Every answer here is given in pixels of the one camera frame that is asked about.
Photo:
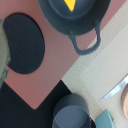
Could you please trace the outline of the teal padded gripper finger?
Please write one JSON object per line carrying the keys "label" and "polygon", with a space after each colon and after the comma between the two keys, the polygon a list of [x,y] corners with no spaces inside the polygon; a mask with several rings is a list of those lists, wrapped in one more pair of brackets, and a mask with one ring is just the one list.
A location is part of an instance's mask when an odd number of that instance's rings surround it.
{"label": "teal padded gripper finger", "polygon": [[8,70],[6,69],[6,66],[9,64],[10,60],[9,45],[3,28],[3,21],[0,20],[0,87],[7,77]]}

